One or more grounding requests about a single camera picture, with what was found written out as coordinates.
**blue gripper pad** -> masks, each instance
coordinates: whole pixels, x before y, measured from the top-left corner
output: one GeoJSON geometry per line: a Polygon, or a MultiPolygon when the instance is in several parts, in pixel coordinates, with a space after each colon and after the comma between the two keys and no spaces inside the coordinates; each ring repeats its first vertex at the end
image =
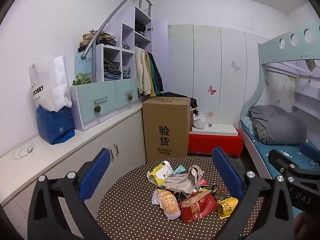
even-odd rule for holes
{"type": "Polygon", "coordinates": [[[217,168],[219,174],[221,175],[230,195],[238,200],[243,199],[243,181],[230,164],[230,161],[234,160],[229,159],[229,157],[220,147],[216,147],[212,151],[212,161],[215,168],[217,168]]]}
{"type": "Polygon", "coordinates": [[[79,183],[78,196],[82,201],[92,197],[109,165],[110,152],[107,149],[102,149],[97,157],[93,160],[91,168],[79,183]]]}
{"type": "Polygon", "coordinates": [[[320,151],[303,143],[299,148],[300,152],[315,162],[320,162],[320,151]]]}

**white paper bag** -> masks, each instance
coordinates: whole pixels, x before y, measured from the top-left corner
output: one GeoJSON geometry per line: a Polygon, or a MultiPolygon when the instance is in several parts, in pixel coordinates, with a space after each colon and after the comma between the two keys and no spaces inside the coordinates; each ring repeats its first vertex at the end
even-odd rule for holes
{"type": "Polygon", "coordinates": [[[29,75],[36,107],[58,112],[64,106],[72,106],[63,56],[37,60],[29,67],[29,75]]]}

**hanging jacket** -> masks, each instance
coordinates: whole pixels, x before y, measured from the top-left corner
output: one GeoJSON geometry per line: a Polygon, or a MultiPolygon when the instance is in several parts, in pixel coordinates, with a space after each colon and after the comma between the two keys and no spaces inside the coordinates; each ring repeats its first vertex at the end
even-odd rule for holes
{"type": "Polygon", "coordinates": [[[150,79],[150,83],[151,83],[151,94],[150,94],[150,96],[151,97],[155,97],[156,93],[155,93],[154,82],[153,82],[152,74],[151,74],[150,60],[149,60],[149,55],[148,55],[148,53],[146,51],[144,52],[144,59],[145,59],[145,62],[146,62],[146,66],[147,66],[148,74],[149,74],[149,79],[150,79]]]}
{"type": "Polygon", "coordinates": [[[161,78],[161,75],[160,75],[159,70],[157,68],[155,59],[153,58],[153,55],[151,53],[148,52],[148,54],[150,56],[151,63],[152,63],[153,68],[155,70],[155,76],[157,76],[157,81],[158,81],[158,85],[159,85],[159,91],[163,92],[162,78],[161,78]]]}
{"type": "Polygon", "coordinates": [[[138,79],[138,90],[145,95],[151,94],[151,82],[148,74],[146,62],[144,60],[144,50],[138,47],[134,47],[136,73],[138,79]]]}

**wardrobe door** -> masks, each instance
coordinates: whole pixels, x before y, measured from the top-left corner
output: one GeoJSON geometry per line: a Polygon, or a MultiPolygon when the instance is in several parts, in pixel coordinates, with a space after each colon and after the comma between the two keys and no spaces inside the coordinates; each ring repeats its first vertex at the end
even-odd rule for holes
{"type": "Polygon", "coordinates": [[[207,120],[216,123],[221,86],[220,27],[194,25],[193,97],[197,110],[207,120]]]}
{"type": "Polygon", "coordinates": [[[217,123],[238,127],[247,75],[245,34],[221,28],[222,71],[217,123]]]}
{"type": "Polygon", "coordinates": [[[170,92],[193,96],[193,25],[169,25],[170,92]]]}
{"type": "MultiPolygon", "coordinates": [[[[261,36],[245,33],[246,44],[247,44],[247,78],[246,78],[246,90],[244,101],[247,102],[250,97],[254,94],[258,87],[259,83],[259,75],[260,75],[260,63],[259,63],[259,51],[258,51],[258,43],[264,43],[268,41],[268,39],[263,38],[261,36]]],[[[266,97],[267,84],[264,82],[264,90],[257,101],[256,105],[264,105],[264,99],[266,97]]]]}
{"type": "Polygon", "coordinates": [[[151,51],[155,59],[158,71],[161,75],[164,92],[169,92],[170,65],[169,65],[169,41],[168,20],[152,20],[151,27],[151,51]]]}

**polka dot tablecloth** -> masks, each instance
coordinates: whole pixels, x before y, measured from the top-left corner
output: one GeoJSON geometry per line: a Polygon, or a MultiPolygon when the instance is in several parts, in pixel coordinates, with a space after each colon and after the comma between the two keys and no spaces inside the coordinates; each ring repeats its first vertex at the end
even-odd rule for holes
{"type": "MultiPolygon", "coordinates": [[[[225,188],[211,160],[192,157],[166,160],[173,170],[180,164],[186,169],[198,165],[204,171],[204,179],[210,186],[216,183],[225,188]]],[[[110,239],[212,239],[227,221],[220,220],[216,212],[188,224],[184,224],[181,217],[167,220],[160,206],[151,203],[152,194],[158,187],[147,179],[147,172],[161,162],[148,163],[130,171],[121,177],[102,199],[97,221],[110,239]]],[[[262,198],[259,198],[242,236],[250,232],[261,204],[262,198]]]]}

